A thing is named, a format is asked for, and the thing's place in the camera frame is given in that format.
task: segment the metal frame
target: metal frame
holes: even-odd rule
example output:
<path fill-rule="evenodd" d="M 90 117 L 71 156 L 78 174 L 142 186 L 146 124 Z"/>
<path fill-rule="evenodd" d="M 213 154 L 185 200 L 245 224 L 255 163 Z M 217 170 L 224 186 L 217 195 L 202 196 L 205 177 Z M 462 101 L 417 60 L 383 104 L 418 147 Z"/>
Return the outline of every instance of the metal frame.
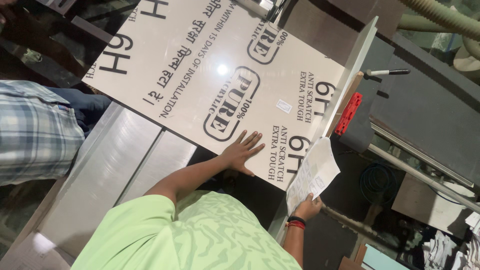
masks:
<path fill-rule="evenodd" d="M 457 173 L 453 172 L 452 170 L 448 169 L 444 165 L 438 163 L 434 159 L 430 158 L 429 156 L 423 154 L 422 152 L 416 150 L 406 142 L 400 140 L 399 138 L 395 137 L 394 135 L 390 134 L 388 131 L 382 129 L 381 127 L 372 123 L 372 129 L 380 134 L 381 136 L 385 137 L 388 141 L 400 146 L 405 151 L 409 152 L 410 154 L 414 155 L 415 157 L 423 160 L 424 162 L 428 163 L 430 166 L 440 170 L 441 172 L 445 173 L 449 177 L 459 181 L 461 184 L 473 187 L 473 183 L 469 180 L 465 179 L 464 177 L 458 175 Z"/>
<path fill-rule="evenodd" d="M 402 170 L 410 173 L 417 179 L 421 180 L 422 182 L 426 183 L 427 185 L 435 188 L 436 190 L 444 193 L 445 195 L 449 196 L 450 198 L 454 199 L 455 201 L 461 203 L 462 205 L 472 209 L 474 212 L 480 214 L 480 206 L 475 204 L 474 202 L 470 201 L 469 199 L 463 197 L 459 193 L 453 191 L 449 187 L 444 186 L 443 184 L 435 181 L 428 175 L 416 170 L 415 168 L 411 167 L 410 165 L 406 164 L 405 162 L 399 160 L 398 158 L 390 155 L 389 153 L 383 151 L 380 147 L 370 144 L 368 149 L 373 153 L 379 155 L 380 157 L 384 158 L 388 162 L 394 164 L 395 166 L 401 168 Z"/>

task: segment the person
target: person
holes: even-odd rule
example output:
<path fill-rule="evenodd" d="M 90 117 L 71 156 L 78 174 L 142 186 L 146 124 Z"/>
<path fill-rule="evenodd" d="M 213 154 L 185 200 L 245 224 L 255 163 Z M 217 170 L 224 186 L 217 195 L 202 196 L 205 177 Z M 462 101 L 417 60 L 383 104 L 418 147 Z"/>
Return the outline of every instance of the person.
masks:
<path fill-rule="evenodd" d="M 262 150 L 262 134 L 239 138 L 221 155 L 160 180 L 142 197 L 112 208 L 72 270 L 301 269 L 303 228 L 322 207 L 309 194 L 288 223 L 283 248 L 230 195 L 195 189 L 233 169 L 253 175 L 245 161 Z"/>
<path fill-rule="evenodd" d="M 0 80 L 0 185 L 64 176 L 110 103 L 77 89 Z"/>

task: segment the metal sheet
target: metal sheet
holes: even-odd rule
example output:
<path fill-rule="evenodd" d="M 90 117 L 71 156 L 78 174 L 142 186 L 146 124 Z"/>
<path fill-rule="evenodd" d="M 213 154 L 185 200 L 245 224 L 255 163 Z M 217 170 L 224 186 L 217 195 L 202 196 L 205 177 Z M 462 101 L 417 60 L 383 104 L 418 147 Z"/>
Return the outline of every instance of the metal sheet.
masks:
<path fill-rule="evenodd" d="M 187 166 L 197 146 L 165 131 L 158 137 L 119 203 L 142 196 L 172 172 Z"/>
<path fill-rule="evenodd" d="M 117 108 L 115 114 L 91 146 L 82 146 L 88 153 L 39 226 L 44 236 L 74 257 L 118 201 L 161 131 L 128 109 Z"/>

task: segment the small label sticker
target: small label sticker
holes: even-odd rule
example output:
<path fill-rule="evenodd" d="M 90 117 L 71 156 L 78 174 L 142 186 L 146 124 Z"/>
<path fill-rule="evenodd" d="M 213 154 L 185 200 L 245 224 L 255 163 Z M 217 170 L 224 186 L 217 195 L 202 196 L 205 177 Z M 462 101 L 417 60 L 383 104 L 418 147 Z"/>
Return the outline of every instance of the small label sticker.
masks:
<path fill-rule="evenodd" d="M 59 110 L 70 111 L 70 109 L 67 106 L 58 105 L 58 107 L 59 107 Z"/>
<path fill-rule="evenodd" d="M 290 111 L 292 110 L 292 106 L 281 99 L 278 100 L 276 107 L 286 113 L 290 113 Z"/>

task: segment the blue cable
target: blue cable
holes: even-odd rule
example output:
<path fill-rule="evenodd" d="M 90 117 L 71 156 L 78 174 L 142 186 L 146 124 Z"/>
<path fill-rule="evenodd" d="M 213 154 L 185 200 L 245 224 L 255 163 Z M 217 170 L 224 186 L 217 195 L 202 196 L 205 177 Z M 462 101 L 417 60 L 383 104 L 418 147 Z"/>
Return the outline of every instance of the blue cable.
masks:
<path fill-rule="evenodd" d="M 381 182 L 378 181 L 375 176 L 376 173 L 384 174 L 385 180 Z M 395 198 L 397 187 L 398 183 L 394 172 L 382 161 L 374 161 L 367 168 L 365 168 L 360 175 L 360 191 L 362 192 L 363 196 L 372 204 L 373 202 L 365 195 L 365 191 L 373 194 L 379 194 L 392 189 L 392 196 L 386 202 L 382 203 L 387 204 Z"/>
<path fill-rule="evenodd" d="M 445 200 L 447 200 L 447 201 L 449 201 L 449 202 L 451 202 L 451 203 L 454 203 L 454 204 L 463 205 L 463 204 L 461 204 L 461 203 L 457 203 L 457 202 L 454 202 L 454 201 L 452 201 L 452 200 L 449 200 L 449 199 L 445 198 L 444 196 L 438 194 L 438 192 L 436 192 L 431 186 L 428 186 L 428 187 L 429 187 L 433 192 L 435 192 L 436 195 L 440 196 L 440 198 L 443 198 L 443 199 L 445 199 Z"/>
<path fill-rule="evenodd" d="M 461 203 L 457 203 L 457 202 L 454 202 L 454 201 L 452 201 L 452 200 L 449 200 L 449 199 L 445 198 L 444 196 L 438 194 L 438 192 L 437 192 L 435 189 L 433 189 L 433 187 L 431 187 L 430 185 L 427 185 L 427 186 L 428 186 L 433 192 L 435 192 L 435 194 L 438 195 L 440 198 L 445 199 L 445 200 L 447 200 L 447 201 L 449 201 L 449 202 L 451 202 L 451 203 L 454 203 L 454 204 L 463 205 L 463 204 L 461 204 Z"/>

